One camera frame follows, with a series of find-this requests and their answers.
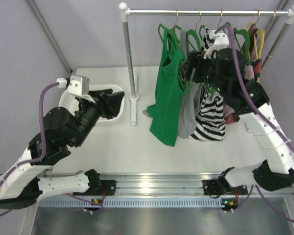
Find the green tank top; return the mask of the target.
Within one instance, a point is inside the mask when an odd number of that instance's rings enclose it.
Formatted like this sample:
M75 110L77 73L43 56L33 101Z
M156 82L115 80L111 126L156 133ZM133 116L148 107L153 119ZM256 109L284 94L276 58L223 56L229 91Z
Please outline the green tank top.
M174 51L169 45L169 28L163 29L162 54L159 64L155 103L147 107L147 114L152 118L150 132L163 144L175 146L178 137L180 106L186 94L180 88L178 71L184 61L181 49Z

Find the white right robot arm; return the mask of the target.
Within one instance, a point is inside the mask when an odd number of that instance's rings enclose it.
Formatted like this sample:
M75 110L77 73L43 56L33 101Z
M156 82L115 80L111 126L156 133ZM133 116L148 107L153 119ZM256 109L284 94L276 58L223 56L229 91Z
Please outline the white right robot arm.
M294 150L273 113L262 85L245 77L246 58L236 49L192 51L179 67L190 91L182 105L179 136L197 141L222 141L226 133L225 108L243 121L265 159L256 165L229 167L219 176L219 189L231 194L243 185L276 191L294 183Z

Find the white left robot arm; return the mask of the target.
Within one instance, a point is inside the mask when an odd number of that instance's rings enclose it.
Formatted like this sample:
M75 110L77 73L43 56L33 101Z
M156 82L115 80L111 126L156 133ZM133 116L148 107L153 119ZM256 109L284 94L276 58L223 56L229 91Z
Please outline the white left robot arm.
M23 155L0 175L0 209L19 210L47 197L73 193L95 195L101 188L96 170L74 176L42 178L47 168L68 157L70 148L82 146L100 118L118 116L125 93L112 89L91 92L90 100L77 98L78 110L71 113L55 107L44 116L44 129L28 144Z

